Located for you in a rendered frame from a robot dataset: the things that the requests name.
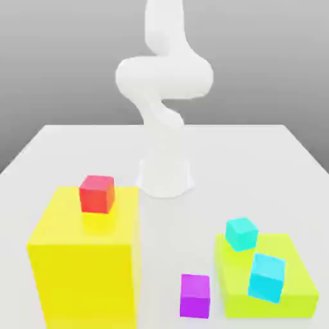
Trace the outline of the small turquoise cube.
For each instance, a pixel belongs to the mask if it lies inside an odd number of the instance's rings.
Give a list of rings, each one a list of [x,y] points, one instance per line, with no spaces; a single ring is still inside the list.
[[[235,218],[226,222],[226,241],[235,252],[242,252],[256,247],[258,228],[247,218]]]

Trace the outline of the large lime green box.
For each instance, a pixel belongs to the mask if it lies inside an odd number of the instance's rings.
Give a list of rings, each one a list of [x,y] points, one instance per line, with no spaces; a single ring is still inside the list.
[[[279,303],[248,294],[256,253],[285,260]],[[215,264],[227,318],[310,318],[316,310],[319,293],[287,234],[260,234],[256,247],[242,252],[234,251],[224,234],[217,234]]]

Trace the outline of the small red cube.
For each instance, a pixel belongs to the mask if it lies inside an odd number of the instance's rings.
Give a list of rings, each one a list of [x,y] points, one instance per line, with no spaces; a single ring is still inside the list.
[[[115,199],[114,178],[111,176],[88,175],[79,187],[79,196],[83,212],[110,212]]]

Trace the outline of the large yellow box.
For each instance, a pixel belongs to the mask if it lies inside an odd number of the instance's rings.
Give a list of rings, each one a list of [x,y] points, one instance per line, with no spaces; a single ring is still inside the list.
[[[47,329],[137,329],[139,190],[117,187],[108,214],[84,213],[59,187],[27,243]]]

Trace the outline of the small cyan cube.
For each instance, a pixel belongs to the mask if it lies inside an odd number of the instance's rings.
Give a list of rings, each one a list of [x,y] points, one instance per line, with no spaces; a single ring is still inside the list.
[[[255,253],[247,294],[278,304],[285,282],[285,265],[284,259]]]

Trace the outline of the small purple cube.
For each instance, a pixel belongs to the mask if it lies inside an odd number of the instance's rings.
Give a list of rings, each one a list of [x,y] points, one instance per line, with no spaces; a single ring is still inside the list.
[[[207,275],[182,274],[180,316],[209,318],[210,278]]]

